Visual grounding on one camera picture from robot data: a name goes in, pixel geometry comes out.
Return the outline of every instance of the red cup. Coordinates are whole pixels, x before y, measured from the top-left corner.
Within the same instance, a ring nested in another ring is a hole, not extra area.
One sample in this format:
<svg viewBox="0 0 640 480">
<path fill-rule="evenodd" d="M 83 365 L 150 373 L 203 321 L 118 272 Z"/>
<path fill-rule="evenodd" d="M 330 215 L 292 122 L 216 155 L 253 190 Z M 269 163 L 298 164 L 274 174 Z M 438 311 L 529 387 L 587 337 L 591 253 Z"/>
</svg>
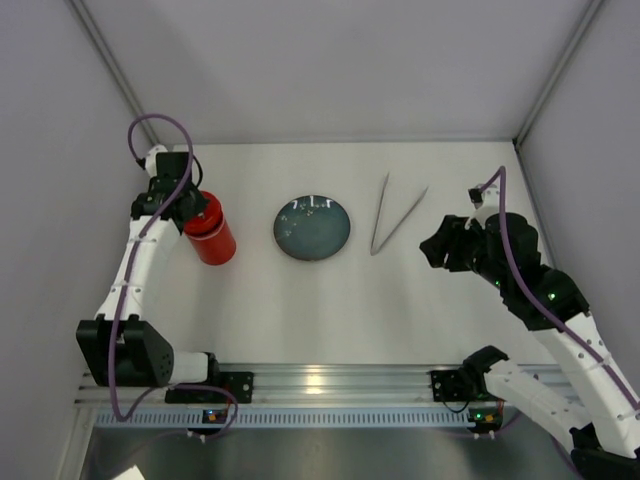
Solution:
<svg viewBox="0 0 640 480">
<path fill-rule="evenodd" d="M 222 265 L 236 253 L 236 241 L 224 218 L 220 201 L 209 192 L 200 193 L 209 203 L 202 216 L 185 223 L 184 233 L 200 260 L 208 265 Z"/>
</svg>

